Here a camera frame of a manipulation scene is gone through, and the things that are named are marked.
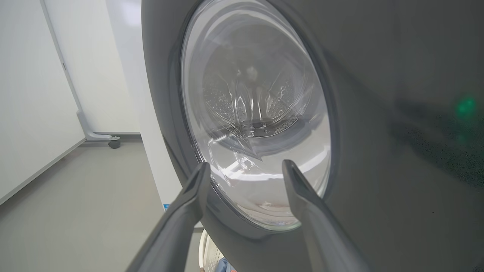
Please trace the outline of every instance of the metal stand leg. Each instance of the metal stand leg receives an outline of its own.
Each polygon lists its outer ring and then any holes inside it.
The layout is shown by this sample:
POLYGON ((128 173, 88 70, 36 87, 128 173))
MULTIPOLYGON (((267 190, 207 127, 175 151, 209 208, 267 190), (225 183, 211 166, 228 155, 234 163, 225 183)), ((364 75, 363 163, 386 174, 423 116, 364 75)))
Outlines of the metal stand leg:
POLYGON ((74 96, 74 100, 77 105, 77 118, 79 118, 79 122, 81 123, 82 130, 84 131, 84 135, 86 136, 86 141, 110 141, 109 146, 113 149, 116 149, 120 146, 120 137, 118 136, 111 136, 111 135, 101 135, 101 134, 96 134, 92 131, 91 127, 89 126, 86 116, 84 115, 84 112, 82 111, 81 104, 79 102, 79 98, 77 97, 76 90, 74 88, 74 85, 72 84, 71 76, 69 75, 69 72, 67 71, 67 67, 65 65, 64 57, 62 56, 62 52, 60 51, 61 48, 59 47, 59 43, 57 42, 57 37, 54 32, 54 28, 52 27, 52 22, 50 21, 49 13, 47 11, 47 7, 45 5, 45 0, 40 0, 40 5, 42 6, 42 10, 44 12, 45 20, 47 22, 47 25, 49 26, 50 30, 50 35, 52 36, 52 40, 54 41, 54 45, 57 50, 57 55, 59 56, 60 63, 62 64, 62 68, 64 69, 64 74, 67 79, 67 82, 69 83, 69 87, 71 88, 72 95, 74 96))

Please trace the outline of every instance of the white wall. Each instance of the white wall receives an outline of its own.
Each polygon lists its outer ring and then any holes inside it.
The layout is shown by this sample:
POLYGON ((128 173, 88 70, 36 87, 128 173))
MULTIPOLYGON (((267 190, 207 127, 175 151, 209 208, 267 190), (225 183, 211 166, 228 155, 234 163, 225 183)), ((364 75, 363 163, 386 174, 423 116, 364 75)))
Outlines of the white wall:
POLYGON ((151 100, 141 34, 141 0, 106 0, 106 4, 156 188, 162 203, 170 204, 182 187, 166 150, 151 100))
POLYGON ((84 139, 38 0, 0 1, 0 204, 84 139))
POLYGON ((103 0, 45 0, 86 119, 95 132, 139 133, 103 0))

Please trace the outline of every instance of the caster wheel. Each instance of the caster wheel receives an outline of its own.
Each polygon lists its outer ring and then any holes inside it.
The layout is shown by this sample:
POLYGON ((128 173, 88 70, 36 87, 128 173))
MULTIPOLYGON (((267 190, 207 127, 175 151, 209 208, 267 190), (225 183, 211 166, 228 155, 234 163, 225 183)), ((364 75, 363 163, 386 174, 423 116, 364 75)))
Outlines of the caster wheel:
POLYGON ((121 142, 119 140, 109 141, 107 145, 109 145, 109 147, 112 149, 116 149, 121 146, 121 142))

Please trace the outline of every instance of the washing machine door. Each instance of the washing machine door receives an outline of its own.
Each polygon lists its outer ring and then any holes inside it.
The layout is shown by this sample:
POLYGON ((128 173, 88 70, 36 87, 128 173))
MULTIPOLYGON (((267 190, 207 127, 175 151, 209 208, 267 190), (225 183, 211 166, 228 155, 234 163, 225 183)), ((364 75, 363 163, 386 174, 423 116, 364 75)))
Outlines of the washing machine door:
POLYGON ((282 161, 374 271, 473 271, 484 253, 480 3, 143 0, 157 118, 239 272, 310 271, 282 161))

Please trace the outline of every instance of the front-load washing machine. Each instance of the front-load washing machine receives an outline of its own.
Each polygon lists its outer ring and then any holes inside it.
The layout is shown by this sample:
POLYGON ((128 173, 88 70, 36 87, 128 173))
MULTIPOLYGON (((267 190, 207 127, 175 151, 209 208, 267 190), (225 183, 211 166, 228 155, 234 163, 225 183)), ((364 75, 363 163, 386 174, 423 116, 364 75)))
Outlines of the front-load washing machine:
POLYGON ((143 0, 164 141, 182 184, 210 164, 202 223, 231 265, 311 270, 283 181, 289 159, 372 271, 481 271, 482 10, 143 0))

